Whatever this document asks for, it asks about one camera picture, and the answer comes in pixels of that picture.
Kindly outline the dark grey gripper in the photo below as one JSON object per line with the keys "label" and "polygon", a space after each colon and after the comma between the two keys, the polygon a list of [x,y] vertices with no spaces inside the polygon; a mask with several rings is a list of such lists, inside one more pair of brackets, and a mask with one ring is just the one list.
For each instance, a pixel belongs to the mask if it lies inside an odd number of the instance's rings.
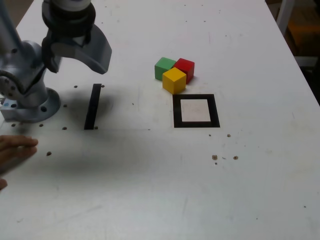
{"label": "dark grey gripper", "polygon": [[109,69],[112,55],[106,36],[95,24],[50,24],[41,51],[45,67],[55,74],[60,69],[61,58],[70,58],[103,75]]}

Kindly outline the person's hand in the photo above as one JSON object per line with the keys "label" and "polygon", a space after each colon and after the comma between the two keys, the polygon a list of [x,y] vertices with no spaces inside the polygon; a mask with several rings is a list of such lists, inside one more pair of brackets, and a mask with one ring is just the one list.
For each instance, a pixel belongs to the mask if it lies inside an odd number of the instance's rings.
{"label": "person's hand", "polygon": [[2,175],[37,152],[38,140],[24,135],[0,136],[0,190],[8,186]]}

